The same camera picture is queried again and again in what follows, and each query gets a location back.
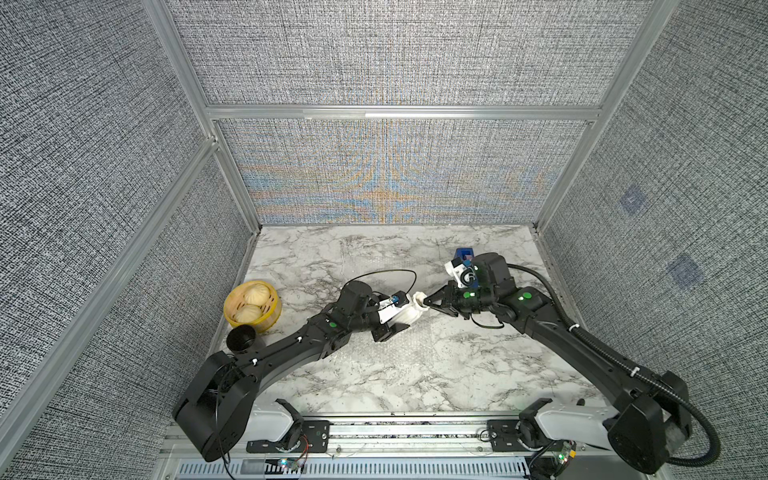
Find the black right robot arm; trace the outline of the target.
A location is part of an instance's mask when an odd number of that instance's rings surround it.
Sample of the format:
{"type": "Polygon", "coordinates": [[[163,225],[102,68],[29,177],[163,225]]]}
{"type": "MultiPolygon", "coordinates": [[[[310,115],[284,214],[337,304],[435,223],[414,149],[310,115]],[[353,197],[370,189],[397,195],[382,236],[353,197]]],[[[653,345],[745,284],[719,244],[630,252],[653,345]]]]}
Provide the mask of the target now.
{"type": "Polygon", "coordinates": [[[499,327],[509,325],[552,350],[608,401],[605,407],[586,407],[540,398],[519,414],[511,432],[517,443],[537,454],[556,444],[588,444],[613,451],[645,474],[665,464],[701,466],[718,456],[717,450],[701,458],[676,454],[701,418],[682,379],[671,372],[659,375],[616,352],[571,320],[549,288],[518,285],[515,269],[495,252],[481,254],[464,267],[468,282],[456,277],[423,303],[466,320],[494,315],[499,327]]]}

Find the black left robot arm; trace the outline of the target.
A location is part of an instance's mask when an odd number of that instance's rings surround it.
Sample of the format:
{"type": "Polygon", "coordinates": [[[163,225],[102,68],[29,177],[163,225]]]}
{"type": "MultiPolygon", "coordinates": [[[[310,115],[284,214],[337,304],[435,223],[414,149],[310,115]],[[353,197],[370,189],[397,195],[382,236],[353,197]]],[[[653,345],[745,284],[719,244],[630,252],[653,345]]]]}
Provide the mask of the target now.
{"type": "Polygon", "coordinates": [[[404,292],[394,296],[396,313],[383,320],[385,298],[350,281],[296,332],[263,348],[256,346],[254,327],[235,328],[227,338],[232,352],[218,351],[203,362],[173,409],[174,421],[205,461],[224,458],[246,432],[257,397],[276,381],[335,353],[355,333],[368,331],[375,342],[386,342],[407,330],[421,312],[404,292]]]}

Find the white ribbed vase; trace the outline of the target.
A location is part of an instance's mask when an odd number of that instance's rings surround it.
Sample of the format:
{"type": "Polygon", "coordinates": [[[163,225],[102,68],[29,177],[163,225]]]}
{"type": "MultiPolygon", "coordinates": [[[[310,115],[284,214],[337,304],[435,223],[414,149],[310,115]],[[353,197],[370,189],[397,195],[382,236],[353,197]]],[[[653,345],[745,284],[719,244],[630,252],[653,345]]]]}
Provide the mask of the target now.
{"type": "Polygon", "coordinates": [[[424,304],[424,299],[427,297],[424,292],[407,295],[410,297],[410,302],[404,308],[378,310],[379,321],[382,325],[396,322],[410,325],[429,310],[424,304]]]}

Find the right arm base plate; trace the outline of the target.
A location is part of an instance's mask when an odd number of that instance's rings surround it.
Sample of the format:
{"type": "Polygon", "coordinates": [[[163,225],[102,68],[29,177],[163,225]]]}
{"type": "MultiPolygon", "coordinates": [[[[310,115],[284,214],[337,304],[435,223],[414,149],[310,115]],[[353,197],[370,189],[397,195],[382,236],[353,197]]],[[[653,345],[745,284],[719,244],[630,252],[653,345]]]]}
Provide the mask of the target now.
{"type": "Polygon", "coordinates": [[[489,443],[493,452],[536,452],[538,448],[527,446],[520,437],[518,419],[495,419],[486,422],[489,443]]]}

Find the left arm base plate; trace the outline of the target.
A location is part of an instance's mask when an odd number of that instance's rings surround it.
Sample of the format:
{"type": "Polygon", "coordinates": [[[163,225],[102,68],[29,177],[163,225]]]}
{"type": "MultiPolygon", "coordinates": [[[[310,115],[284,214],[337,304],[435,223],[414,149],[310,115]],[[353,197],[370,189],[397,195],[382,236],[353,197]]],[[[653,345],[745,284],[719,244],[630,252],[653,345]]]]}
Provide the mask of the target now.
{"type": "Polygon", "coordinates": [[[330,439],[331,422],[326,420],[304,420],[289,428],[277,441],[249,440],[246,452],[250,454],[326,453],[330,439]]]}

